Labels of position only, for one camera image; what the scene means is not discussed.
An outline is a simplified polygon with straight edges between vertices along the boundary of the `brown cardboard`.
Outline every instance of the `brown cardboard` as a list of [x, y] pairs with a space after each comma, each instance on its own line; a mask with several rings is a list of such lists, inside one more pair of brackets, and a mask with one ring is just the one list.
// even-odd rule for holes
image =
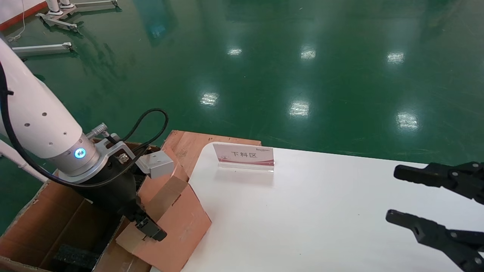
[[179, 272], [212, 223], [188, 185], [157, 224], [168, 233], [161, 242], [145, 238], [133, 223], [116, 242], [160, 271]]
[[[164, 150], [174, 162], [173, 151]], [[146, 238], [134, 223], [116, 238], [116, 242], [141, 260], [163, 272], [179, 272], [211, 225], [188, 176], [180, 164], [172, 175], [146, 179], [139, 190], [146, 212], [167, 232], [160, 242]]]
[[90, 250], [109, 218], [74, 190], [46, 182], [0, 237], [0, 268], [49, 270], [61, 244]]
[[[162, 149], [172, 159], [178, 159], [181, 166], [185, 167], [177, 165], [174, 176], [182, 181], [187, 181], [188, 176], [185, 171], [191, 174], [201, 150], [207, 143], [213, 141], [260, 145], [259, 141], [172, 131]], [[131, 149], [139, 145], [126, 144]], [[151, 148], [152, 151], [159, 150], [157, 147]], [[139, 192], [141, 199], [144, 199], [143, 203], [148, 203], [170, 177], [165, 178], [155, 183], [145, 182], [143, 184]], [[180, 199], [181, 197], [175, 202], [174, 206], [179, 207]], [[89, 209], [87, 213], [82, 212], [85, 211], [86, 206], [83, 206], [80, 212], [78, 209], [81, 203], [83, 203], [83, 198], [72, 189], [53, 182], [44, 184], [0, 237], [0, 269], [14, 272], [49, 272], [38, 266], [42, 262], [44, 265], [47, 264], [49, 252], [55, 251], [55, 247], [63, 239], [69, 241], [71, 235], [75, 236], [75, 231], [70, 231], [71, 228], [82, 228], [82, 225], [78, 226], [75, 222], [78, 222], [78, 220], [80, 222], [103, 221], [102, 213], [89, 212]], [[115, 238], [121, 234], [129, 223], [128, 220], [124, 220], [119, 225], [116, 234], [99, 258], [93, 272], [148, 272], [150, 270], [151, 265], [127, 252], [115, 242]], [[77, 238], [81, 241], [84, 240], [83, 236], [74, 237], [74, 239]]]

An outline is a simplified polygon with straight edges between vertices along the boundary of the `robotic arm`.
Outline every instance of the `robotic arm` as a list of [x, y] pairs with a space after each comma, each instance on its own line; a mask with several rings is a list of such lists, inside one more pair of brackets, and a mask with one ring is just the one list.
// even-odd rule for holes
[[[151, 178], [172, 172], [173, 162], [164, 152], [146, 154], [150, 143], [167, 126], [168, 116], [163, 110], [145, 112], [123, 139], [109, 134], [104, 124], [85, 135], [60, 100], [0, 39], [0, 111], [0, 133], [9, 137], [12, 146], [33, 169], [73, 188], [94, 205], [126, 216], [148, 237], [161, 241], [166, 236], [146, 214], [136, 194], [135, 178], [129, 171], [132, 166], [138, 167]], [[130, 150], [124, 141], [153, 111], [165, 115], [162, 130], [150, 141]], [[99, 134], [105, 139], [94, 144], [91, 138]], [[38, 166], [24, 148], [55, 165], [58, 177]]]

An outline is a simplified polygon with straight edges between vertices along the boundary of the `floor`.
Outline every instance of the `floor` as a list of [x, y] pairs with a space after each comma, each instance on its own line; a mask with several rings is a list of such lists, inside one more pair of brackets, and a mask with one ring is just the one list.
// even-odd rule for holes
[[[420, 163], [482, 159], [482, 1], [119, 6], [74, 16], [80, 34], [28, 18], [13, 44], [73, 43], [75, 54], [26, 65], [86, 132], [105, 122], [124, 135], [143, 111], [160, 107], [170, 114], [167, 131]], [[150, 116], [132, 140], [148, 139], [161, 122]], [[0, 160], [0, 231], [40, 186], [11, 167]]]

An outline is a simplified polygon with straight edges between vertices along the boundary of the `white tabletop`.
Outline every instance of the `white tabletop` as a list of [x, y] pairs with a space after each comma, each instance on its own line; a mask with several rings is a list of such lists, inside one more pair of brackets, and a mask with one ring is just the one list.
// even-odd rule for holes
[[482, 205], [393, 177], [398, 164], [425, 165], [287, 149], [274, 159], [274, 173], [245, 172], [203, 149], [190, 184], [212, 226], [182, 272], [458, 272], [387, 210], [484, 231]]

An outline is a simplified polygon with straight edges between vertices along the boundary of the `cardboard box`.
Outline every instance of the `cardboard box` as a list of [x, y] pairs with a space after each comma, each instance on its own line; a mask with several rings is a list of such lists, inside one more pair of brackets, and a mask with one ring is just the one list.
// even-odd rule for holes
[[[164, 150], [174, 162], [175, 155]], [[212, 224], [180, 164], [172, 175], [146, 179], [139, 190], [146, 212], [167, 232], [158, 242], [130, 223], [116, 238], [128, 252], [163, 272], [179, 272]]]
[[[131, 149], [138, 146], [127, 145]], [[91, 205], [71, 188], [46, 182], [0, 237], [0, 270], [54, 271], [52, 259], [60, 246], [66, 244], [102, 252], [93, 272], [148, 272], [151, 265], [114, 241], [128, 223]], [[109, 230], [113, 226], [117, 227], [114, 235]], [[106, 234], [109, 243], [99, 249], [99, 241]]]

